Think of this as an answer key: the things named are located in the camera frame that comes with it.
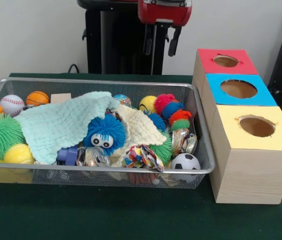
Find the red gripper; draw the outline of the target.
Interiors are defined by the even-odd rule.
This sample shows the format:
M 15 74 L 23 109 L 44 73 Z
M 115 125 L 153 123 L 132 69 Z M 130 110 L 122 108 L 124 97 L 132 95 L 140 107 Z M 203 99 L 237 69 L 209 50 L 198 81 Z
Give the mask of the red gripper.
M 149 56 L 152 51 L 152 25 L 165 23 L 171 24 L 175 29 L 168 50 L 168 56 L 173 57 L 176 54 L 182 27 L 187 24 L 191 11 L 191 0 L 139 0 L 138 17 L 145 24 L 143 53 Z

